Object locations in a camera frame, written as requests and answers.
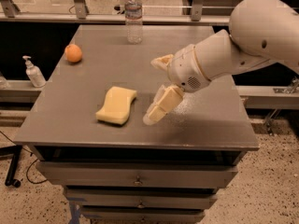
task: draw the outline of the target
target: orange ball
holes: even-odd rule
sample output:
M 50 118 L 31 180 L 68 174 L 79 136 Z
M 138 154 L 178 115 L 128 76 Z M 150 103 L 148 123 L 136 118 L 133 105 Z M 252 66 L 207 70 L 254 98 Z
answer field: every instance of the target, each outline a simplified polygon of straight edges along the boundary
M 64 49 L 66 59 L 71 63 L 78 63 L 82 59 L 82 50 L 75 44 L 70 44 Z

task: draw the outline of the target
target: sponge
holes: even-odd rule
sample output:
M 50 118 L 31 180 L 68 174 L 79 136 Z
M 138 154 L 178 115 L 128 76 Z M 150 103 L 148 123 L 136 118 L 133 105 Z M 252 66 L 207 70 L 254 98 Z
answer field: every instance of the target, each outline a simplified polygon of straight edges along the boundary
M 96 119 L 124 124 L 130 115 L 131 102 L 136 98 L 137 91 L 122 87 L 112 87 L 107 91 L 103 107 L 95 113 Z

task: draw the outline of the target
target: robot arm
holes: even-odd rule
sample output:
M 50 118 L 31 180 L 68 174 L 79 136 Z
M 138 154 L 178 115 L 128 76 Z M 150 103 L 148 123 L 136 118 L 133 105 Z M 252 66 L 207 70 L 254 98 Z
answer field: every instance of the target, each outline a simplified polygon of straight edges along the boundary
M 183 100 L 184 92 L 196 92 L 213 79 L 236 75 L 281 63 L 299 74 L 299 16 L 279 0 L 244 0 L 235 7 L 230 34 L 222 30 L 206 40 L 179 50 L 174 56 L 151 64 L 168 74 L 173 83 L 162 86 L 144 122 L 157 123 Z

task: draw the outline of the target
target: terrazzo floor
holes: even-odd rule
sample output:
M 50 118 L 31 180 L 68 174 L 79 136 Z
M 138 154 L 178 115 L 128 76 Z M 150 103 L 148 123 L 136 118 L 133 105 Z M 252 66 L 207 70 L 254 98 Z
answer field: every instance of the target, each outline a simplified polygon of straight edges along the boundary
M 238 164 L 239 173 L 219 199 L 206 211 L 200 224 L 299 224 L 299 139 L 298 127 L 286 117 L 273 122 L 270 136 L 263 120 L 250 117 L 260 143 L 260 150 L 249 152 Z M 18 122 L 1 123 L 0 131 L 10 139 L 16 135 Z M 0 134 L 0 147 L 11 143 Z M 16 173 L 21 181 L 18 189 L 4 185 L 9 159 L 0 160 L 0 223 L 1 224 L 65 224 L 71 218 L 63 189 L 49 182 L 33 185 L 26 178 L 29 165 L 36 159 L 23 150 Z M 32 181 L 44 177 L 35 169 L 29 171 Z M 91 223 L 85 217 L 79 223 Z M 93 224 L 129 224 L 128 222 L 94 221 Z

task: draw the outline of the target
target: white pump bottle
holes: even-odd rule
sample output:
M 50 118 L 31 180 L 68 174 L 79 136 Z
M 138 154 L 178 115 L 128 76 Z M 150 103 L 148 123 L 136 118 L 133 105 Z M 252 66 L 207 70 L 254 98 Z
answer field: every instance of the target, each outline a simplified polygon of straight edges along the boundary
M 44 78 L 40 69 L 31 63 L 29 60 L 31 59 L 30 56 L 23 56 L 22 58 L 26 61 L 26 74 L 30 78 L 32 84 L 35 87 L 43 87 L 46 84 L 46 79 Z

